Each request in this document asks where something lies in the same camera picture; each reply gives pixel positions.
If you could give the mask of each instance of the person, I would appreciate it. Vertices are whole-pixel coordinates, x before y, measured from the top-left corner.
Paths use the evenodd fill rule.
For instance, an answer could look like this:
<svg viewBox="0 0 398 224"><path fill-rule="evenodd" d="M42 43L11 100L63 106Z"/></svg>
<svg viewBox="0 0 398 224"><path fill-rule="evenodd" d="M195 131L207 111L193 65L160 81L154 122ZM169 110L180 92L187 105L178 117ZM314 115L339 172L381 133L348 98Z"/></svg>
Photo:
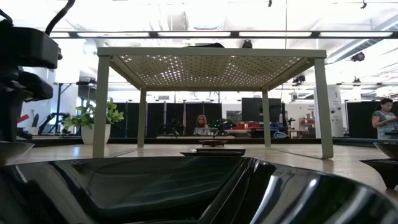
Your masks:
<svg viewBox="0 0 398 224"><path fill-rule="evenodd" d="M197 119L197 127L195 128L193 135L208 136L210 135L209 129L207 129L207 119L205 115L199 115Z"/></svg>
<svg viewBox="0 0 398 224"><path fill-rule="evenodd" d="M398 131L398 119L391 112L392 100L385 98L380 101L372 115L372 126L377 128L378 139L397 139L398 135L386 135L394 130Z"/></svg>

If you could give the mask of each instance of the black partition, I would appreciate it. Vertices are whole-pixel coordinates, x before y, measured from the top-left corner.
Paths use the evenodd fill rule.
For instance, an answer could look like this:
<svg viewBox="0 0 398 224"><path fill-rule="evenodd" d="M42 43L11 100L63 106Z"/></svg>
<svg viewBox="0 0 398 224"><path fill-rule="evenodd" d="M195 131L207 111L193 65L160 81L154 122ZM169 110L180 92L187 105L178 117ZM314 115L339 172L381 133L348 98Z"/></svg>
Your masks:
<svg viewBox="0 0 398 224"><path fill-rule="evenodd" d="M221 119L222 109L221 104L218 103L205 103L205 116L207 118L207 123L210 124L212 121Z"/></svg>
<svg viewBox="0 0 398 224"><path fill-rule="evenodd" d="M282 101L278 98L269 98L269 120L273 123L279 122L282 111ZM242 121L263 122L262 98L242 98Z"/></svg>
<svg viewBox="0 0 398 224"><path fill-rule="evenodd" d="M139 103L127 104L127 138L138 136Z"/></svg>
<svg viewBox="0 0 398 224"><path fill-rule="evenodd" d="M148 103L147 108L147 138L156 138L164 123L164 103Z"/></svg>
<svg viewBox="0 0 398 224"><path fill-rule="evenodd" d="M167 103L166 104L166 122L169 124L173 119L177 119L180 124L183 123L183 103Z"/></svg>
<svg viewBox="0 0 398 224"><path fill-rule="evenodd" d="M348 131L351 138L377 139L377 129L372 127L372 114L378 101L347 102ZM398 102L392 112L398 115Z"/></svg>
<svg viewBox="0 0 398 224"><path fill-rule="evenodd" d="M115 103L117 106L117 110L119 110L119 112L123 112L124 113L124 120L114 123L111 125L111 138L125 138L126 134L127 134L127 116L128 113L126 111L127 108L127 103Z"/></svg>
<svg viewBox="0 0 398 224"><path fill-rule="evenodd" d="M203 114L203 103L186 103L185 104L185 134L193 135L193 131L197 125L198 116Z"/></svg>

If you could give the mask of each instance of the woven tabletop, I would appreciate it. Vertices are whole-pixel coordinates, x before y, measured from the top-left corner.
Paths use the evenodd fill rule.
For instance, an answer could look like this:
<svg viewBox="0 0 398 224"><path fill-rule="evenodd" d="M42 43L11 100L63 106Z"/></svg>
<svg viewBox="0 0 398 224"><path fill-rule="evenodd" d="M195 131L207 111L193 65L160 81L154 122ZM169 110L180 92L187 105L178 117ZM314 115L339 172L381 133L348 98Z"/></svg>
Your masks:
<svg viewBox="0 0 398 224"><path fill-rule="evenodd" d="M149 91L273 89L325 58L324 50L99 48L136 88Z"/></svg>

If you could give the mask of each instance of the perforated panel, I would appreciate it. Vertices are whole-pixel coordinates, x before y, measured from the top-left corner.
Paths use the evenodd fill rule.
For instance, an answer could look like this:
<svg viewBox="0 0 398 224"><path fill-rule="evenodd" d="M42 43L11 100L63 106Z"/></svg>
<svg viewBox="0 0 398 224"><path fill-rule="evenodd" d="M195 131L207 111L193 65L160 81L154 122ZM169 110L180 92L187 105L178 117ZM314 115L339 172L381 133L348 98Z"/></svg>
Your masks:
<svg viewBox="0 0 398 224"><path fill-rule="evenodd" d="M122 55L148 87L254 87L277 78L302 57Z"/></svg>

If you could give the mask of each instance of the glossy black surface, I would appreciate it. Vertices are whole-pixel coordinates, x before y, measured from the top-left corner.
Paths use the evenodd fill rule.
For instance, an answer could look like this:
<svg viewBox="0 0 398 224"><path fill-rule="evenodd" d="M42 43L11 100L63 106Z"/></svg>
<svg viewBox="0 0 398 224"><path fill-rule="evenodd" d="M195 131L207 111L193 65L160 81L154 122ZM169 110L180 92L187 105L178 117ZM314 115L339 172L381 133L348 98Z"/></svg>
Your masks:
<svg viewBox="0 0 398 224"><path fill-rule="evenodd" d="M184 156L244 156L245 149L214 149L199 148L192 149L192 152L180 152Z"/></svg>
<svg viewBox="0 0 398 224"><path fill-rule="evenodd" d="M0 168L4 223L397 223L374 189L247 157L132 157Z"/></svg>
<svg viewBox="0 0 398 224"><path fill-rule="evenodd" d="M373 143L380 151L390 158L398 158L398 144Z"/></svg>
<svg viewBox="0 0 398 224"><path fill-rule="evenodd" d="M398 185L398 159L370 159L361 162L378 171L388 189Z"/></svg>

